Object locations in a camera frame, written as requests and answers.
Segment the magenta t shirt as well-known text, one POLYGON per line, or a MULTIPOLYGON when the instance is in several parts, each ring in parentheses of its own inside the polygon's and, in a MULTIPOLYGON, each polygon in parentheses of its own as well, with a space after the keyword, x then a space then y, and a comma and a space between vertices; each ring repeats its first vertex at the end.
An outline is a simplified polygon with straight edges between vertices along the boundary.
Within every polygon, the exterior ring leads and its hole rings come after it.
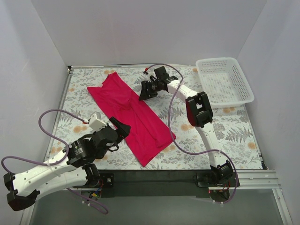
POLYGON ((131 127, 126 143, 138 162, 145 167, 176 138, 168 126, 114 72, 100 87, 88 87, 101 111, 131 127))

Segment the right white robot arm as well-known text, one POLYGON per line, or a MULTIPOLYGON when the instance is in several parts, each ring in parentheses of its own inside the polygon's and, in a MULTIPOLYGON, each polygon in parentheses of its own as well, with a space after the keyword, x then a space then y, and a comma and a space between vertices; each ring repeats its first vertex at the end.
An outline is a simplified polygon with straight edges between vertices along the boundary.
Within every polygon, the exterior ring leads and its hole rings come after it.
POLYGON ((208 154, 211 168, 210 183, 217 186, 230 184, 230 178, 236 174, 235 166, 232 160, 224 153, 220 146, 213 127, 213 110, 210 106, 208 96, 205 92, 196 92, 183 84, 184 78, 179 70, 173 66, 179 75, 180 79, 175 76, 169 76, 166 71, 166 64, 154 69, 155 76, 150 76, 148 81, 141 82, 141 92, 139 96, 140 101, 154 98, 159 91, 166 91, 172 94, 169 103, 167 123, 169 132, 171 130, 171 107, 175 98, 180 99, 186 105, 187 119, 191 126, 193 126, 199 133, 206 151, 192 153, 182 149, 173 139, 175 146, 185 154, 202 155, 208 154))

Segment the white plastic basket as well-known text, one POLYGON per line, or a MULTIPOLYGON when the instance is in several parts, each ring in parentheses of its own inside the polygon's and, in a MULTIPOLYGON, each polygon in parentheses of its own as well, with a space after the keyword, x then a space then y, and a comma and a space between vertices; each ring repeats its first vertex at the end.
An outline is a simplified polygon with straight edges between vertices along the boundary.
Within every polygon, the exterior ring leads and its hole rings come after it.
POLYGON ((235 58, 203 59, 195 65, 213 109, 237 107, 254 101, 254 94, 235 58))

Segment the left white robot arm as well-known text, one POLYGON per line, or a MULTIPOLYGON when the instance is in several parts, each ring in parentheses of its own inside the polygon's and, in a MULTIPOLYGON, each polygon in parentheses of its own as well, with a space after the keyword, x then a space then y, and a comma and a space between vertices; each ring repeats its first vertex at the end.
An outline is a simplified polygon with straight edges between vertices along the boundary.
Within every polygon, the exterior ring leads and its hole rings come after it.
POLYGON ((119 143, 129 136, 131 127, 111 117, 109 124, 90 119, 93 133, 68 144, 62 151, 42 165, 22 173, 8 172, 4 184, 8 189, 7 202, 14 211, 32 206, 36 200, 66 188, 96 188, 103 183, 95 159, 102 159, 110 151, 116 151, 119 143))

